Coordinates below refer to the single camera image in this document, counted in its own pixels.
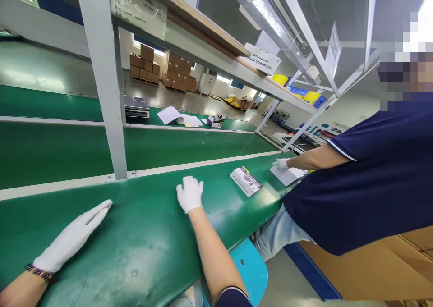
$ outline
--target gloved hand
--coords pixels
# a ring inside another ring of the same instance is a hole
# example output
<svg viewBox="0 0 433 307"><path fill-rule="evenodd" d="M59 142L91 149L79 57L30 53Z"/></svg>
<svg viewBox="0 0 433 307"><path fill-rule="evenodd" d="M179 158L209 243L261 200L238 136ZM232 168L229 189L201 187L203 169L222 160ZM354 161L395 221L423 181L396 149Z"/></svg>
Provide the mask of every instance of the gloved hand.
<svg viewBox="0 0 433 307"><path fill-rule="evenodd" d="M287 170L288 167L286 166L286 162L289 160L290 158L278 158L276 159L272 165L277 165L278 169L280 170L280 172L284 172L284 170Z"/></svg>
<svg viewBox="0 0 433 307"><path fill-rule="evenodd" d="M179 201L182 209L187 213L188 211L202 206L202 193L203 193L203 181L198 182L197 179L192 176L185 176L182 178L184 186L179 184L176 187L177 201Z"/></svg>
<svg viewBox="0 0 433 307"><path fill-rule="evenodd" d="M47 272L57 272L83 247L90 234L102 222L113 201L106 200L71 222L51 245L37 257L33 266Z"/></svg>

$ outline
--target green conveyor belt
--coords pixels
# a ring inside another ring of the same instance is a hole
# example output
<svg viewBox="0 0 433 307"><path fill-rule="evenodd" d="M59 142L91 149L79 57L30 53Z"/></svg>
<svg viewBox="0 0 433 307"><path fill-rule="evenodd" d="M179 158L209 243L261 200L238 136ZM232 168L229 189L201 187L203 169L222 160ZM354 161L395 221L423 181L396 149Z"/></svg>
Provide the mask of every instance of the green conveyor belt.
<svg viewBox="0 0 433 307"><path fill-rule="evenodd" d="M0 189L113 173L105 129L1 122ZM124 128L128 170L275 151L255 133Z"/></svg>
<svg viewBox="0 0 433 307"><path fill-rule="evenodd" d="M0 290L78 215L113 207L49 286L41 307L165 306L203 275L194 233L175 187L204 181L203 207L232 249L280 207L290 190L269 171L285 153L0 201ZM230 178L244 165L263 184L247 198Z"/></svg>
<svg viewBox="0 0 433 307"><path fill-rule="evenodd" d="M150 107L149 110L150 118L147 120L146 124L164 125L157 116L157 113L162 109ZM208 115L199 115L189 112L181 113L195 115L199 119L207 119L208 117ZM5 85L0 85L0 115L45 119L103 121L98 99ZM182 124L171 125L184 127ZM206 124L201 128L209 129L210 127ZM246 121L226 119L221 129L254 131L256 127Z"/></svg>

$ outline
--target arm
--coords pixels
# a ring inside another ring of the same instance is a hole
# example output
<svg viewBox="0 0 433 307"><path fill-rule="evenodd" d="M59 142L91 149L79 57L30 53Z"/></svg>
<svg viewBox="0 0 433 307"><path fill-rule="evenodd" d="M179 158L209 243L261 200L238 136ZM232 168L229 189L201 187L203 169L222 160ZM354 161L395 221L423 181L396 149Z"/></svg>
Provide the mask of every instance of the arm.
<svg viewBox="0 0 433 307"><path fill-rule="evenodd" d="M183 187L181 184L176 187L177 199L183 210L188 213L194 228L213 303L215 304L219 294L230 286L238 287L247 294L235 263L203 210L203 182L199 184L192 176L186 176L182 180Z"/></svg>
<svg viewBox="0 0 433 307"><path fill-rule="evenodd" d="M323 170L332 168L349 160L340 155L330 145L324 144L319 148L306 151L305 153L290 159L277 159L273 165L278 164L278 168L299 168L302 170Z"/></svg>
<svg viewBox="0 0 433 307"><path fill-rule="evenodd" d="M76 252L83 247L90 234L102 222L111 200L106 200L97 207L85 212L70 223L54 242L33 262L33 267L45 273L54 274L61 269ZM49 280L26 271L0 293L1 307L35 307Z"/></svg>

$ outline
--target sign board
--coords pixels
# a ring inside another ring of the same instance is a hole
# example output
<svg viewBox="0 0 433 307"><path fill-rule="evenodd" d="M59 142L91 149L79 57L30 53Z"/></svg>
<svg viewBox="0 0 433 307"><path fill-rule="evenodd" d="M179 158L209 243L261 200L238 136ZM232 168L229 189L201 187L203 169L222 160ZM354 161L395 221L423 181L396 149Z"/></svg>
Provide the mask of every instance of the sign board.
<svg viewBox="0 0 433 307"><path fill-rule="evenodd" d="M111 12L160 39L165 39L167 6L157 0L110 0Z"/></svg>
<svg viewBox="0 0 433 307"><path fill-rule="evenodd" d="M334 22L332 26L331 37L329 38L328 51L326 53L325 63L330 70L332 77L335 77L337 71L338 60L341 55L341 44L338 37L337 25Z"/></svg>
<svg viewBox="0 0 433 307"><path fill-rule="evenodd" d="M264 72L266 75L272 76L280 65L280 58L271 55L269 52L263 51L250 43L245 44L245 49L251 52L251 57L249 58L251 65Z"/></svg>

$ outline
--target navy polo shirt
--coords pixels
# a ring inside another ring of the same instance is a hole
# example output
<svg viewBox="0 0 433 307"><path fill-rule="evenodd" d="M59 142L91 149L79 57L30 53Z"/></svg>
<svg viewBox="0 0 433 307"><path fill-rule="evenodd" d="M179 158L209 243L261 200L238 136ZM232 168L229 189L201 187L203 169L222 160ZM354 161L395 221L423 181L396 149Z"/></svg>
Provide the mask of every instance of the navy polo shirt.
<svg viewBox="0 0 433 307"><path fill-rule="evenodd" d="M432 104L395 102L329 140L349 162L286 194L289 215L327 252L433 225Z"/></svg>

